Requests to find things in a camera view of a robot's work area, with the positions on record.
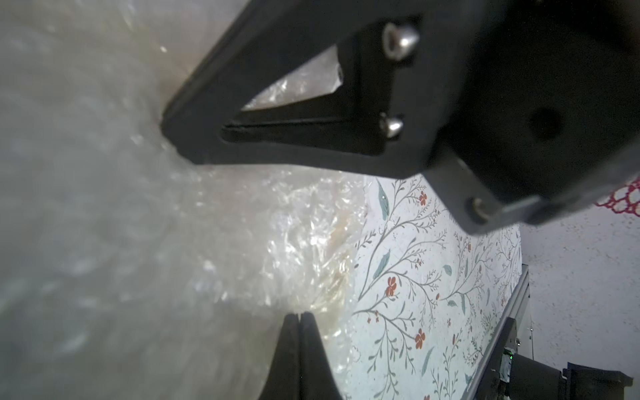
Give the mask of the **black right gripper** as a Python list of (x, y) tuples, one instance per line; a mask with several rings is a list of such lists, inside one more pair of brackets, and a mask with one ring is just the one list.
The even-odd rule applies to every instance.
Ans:
[(638, 2), (516, 1), (424, 175), (480, 235), (575, 213), (638, 173)]

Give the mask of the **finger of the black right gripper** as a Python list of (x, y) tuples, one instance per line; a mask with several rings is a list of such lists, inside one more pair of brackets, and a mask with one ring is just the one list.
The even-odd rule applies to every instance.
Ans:
[[(251, 1), (169, 102), (161, 130), (200, 165), (407, 178), (428, 165), (479, 28), (477, 1)], [(331, 47), (343, 70), (335, 92), (246, 110)]]

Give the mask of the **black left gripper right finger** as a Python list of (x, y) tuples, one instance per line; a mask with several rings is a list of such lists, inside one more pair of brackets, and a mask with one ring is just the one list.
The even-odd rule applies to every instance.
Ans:
[(312, 313), (303, 313), (299, 323), (300, 398), (340, 400), (318, 324)]

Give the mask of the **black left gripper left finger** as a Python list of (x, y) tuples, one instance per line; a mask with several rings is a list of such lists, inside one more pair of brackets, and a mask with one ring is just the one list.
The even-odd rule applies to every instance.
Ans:
[(259, 400), (296, 400), (300, 396), (299, 317), (289, 314), (283, 320), (267, 380)]

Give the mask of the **clear bubble wrap sheet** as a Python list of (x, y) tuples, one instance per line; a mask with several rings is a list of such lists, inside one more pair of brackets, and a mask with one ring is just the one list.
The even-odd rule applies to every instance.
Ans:
[[(255, 399), (306, 235), (363, 178), (196, 167), (161, 113), (242, 1), (1, 4), (1, 396)], [(348, 320), (323, 346), (340, 388)]]

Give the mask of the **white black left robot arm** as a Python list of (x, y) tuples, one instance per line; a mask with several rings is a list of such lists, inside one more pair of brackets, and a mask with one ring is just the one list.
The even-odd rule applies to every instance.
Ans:
[[(623, 399), (633, 378), (620, 371), (568, 363), (558, 370), (517, 351), (516, 321), (506, 318), (466, 399)], [(312, 313), (288, 314), (261, 399), (340, 399)]]

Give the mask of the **floral table mat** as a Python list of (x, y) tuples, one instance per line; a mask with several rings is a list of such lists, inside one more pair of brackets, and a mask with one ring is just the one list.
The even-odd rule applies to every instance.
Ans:
[(466, 234), (424, 178), (367, 178), (348, 399), (460, 399), (522, 273), (516, 226)]

